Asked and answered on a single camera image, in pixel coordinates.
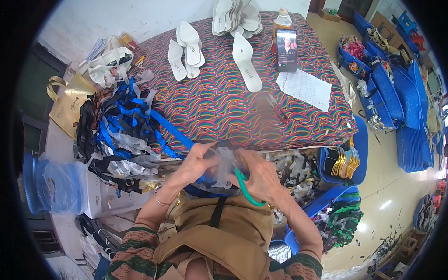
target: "sleeve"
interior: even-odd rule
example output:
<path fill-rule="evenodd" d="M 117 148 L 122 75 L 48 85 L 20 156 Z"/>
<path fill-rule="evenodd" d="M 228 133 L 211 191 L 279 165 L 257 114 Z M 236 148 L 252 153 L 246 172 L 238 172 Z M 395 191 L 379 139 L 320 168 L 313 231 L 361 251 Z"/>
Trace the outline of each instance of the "sleeve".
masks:
<path fill-rule="evenodd" d="M 298 253 L 281 266 L 292 279 L 318 280 L 322 276 L 322 264 L 308 254 Z"/>
<path fill-rule="evenodd" d="M 158 245 L 156 232 L 145 224 L 135 224 L 112 259 L 106 280 L 154 279 L 156 264 L 152 259 Z"/>

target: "paper sheet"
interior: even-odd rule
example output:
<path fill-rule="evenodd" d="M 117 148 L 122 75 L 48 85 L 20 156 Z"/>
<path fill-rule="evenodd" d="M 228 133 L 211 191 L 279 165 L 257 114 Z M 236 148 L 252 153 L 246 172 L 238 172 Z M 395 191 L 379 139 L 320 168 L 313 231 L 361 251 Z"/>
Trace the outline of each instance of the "paper sheet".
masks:
<path fill-rule="evenodd" d="M 332 85 L 297 69 L 295 73 L 280 72 L 277 84 L 282 92 L 328 112 Z"/>

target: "wavy rainbow pattern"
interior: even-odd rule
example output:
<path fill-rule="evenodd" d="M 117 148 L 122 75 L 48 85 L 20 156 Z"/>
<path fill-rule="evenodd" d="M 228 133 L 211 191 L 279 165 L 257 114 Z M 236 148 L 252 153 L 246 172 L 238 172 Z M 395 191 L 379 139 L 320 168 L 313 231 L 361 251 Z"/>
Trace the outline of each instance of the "wavy rainbow pattern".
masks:
<path fill-rule="evenodd" d="M 252 63 L 263 82 L 258 93 L 247 90 L 232 58 L 233 37 L 211 33 L 211 18 L 193 22 L 206 59 L 196 79 L 176 81 L 168 63 L 169 40 L 176 40 L 176 29 L 139 44 L 135 63 L 145 56 L 143 66 L 155 78 L 142 85 L 157 90 L 153 108 L 193 141 L 224 140 L 254 150 L 284 150 L 313 145 L 338 145 L 357 132 L 350 105 L 345 101 L 330 58 L 312 28 L 300 14 L 290 13 L 297 30 L 298 68 L 331 83 L 328 113 L 283 93 L 276 79 L 276 56 L 270 51 L 272 22 L 276 12 L 260 12 L 262 33 L 248 39 L 254 49 Z M 140 73 L 134 67 L 131 75 Z M 270 92 L 290 118 L 285 125 L 264 101 Z M 161 128 L 168 145 L 177 151 L 185 147 Z M 158 145 L 154 148 L 161 152 Z"/>

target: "beige tote bag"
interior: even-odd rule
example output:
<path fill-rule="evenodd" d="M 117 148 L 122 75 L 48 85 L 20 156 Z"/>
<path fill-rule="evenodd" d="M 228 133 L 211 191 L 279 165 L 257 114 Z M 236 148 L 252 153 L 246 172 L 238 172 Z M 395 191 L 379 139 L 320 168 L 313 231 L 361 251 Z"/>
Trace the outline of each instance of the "beige tote bag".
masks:
<path fill-rule="evenodd" d="M 58 96 L 53 86 L 63 86 L 64 93 Z M 76 73 L 70 83 L 57 76 L 48 81 L 48 96 L 55 102 L 49 113 L 50 118 L 71 138 L 76 140 L 76 126 L 79 122 L 79 108 L 87 100 L 88 95 L 95 95 L 96 89 L 79 73 Z"/>

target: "red scissors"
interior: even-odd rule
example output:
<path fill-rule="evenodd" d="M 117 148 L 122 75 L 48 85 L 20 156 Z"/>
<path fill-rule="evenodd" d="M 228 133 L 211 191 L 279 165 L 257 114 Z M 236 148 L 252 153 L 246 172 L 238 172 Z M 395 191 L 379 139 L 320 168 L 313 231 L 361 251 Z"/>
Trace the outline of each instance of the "red scissors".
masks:
<path fill-rule="evenodd" d="M 287 125 L 289 123 L 289 118 L 286 116 L 282 108 L 278 105 L 277 100 L 270 94 L 269 98 L 266 97 L 268 103 L 274 108 L 274 111 L 276 112 L 276 115 L 280 118 L 280 120 Z"/>

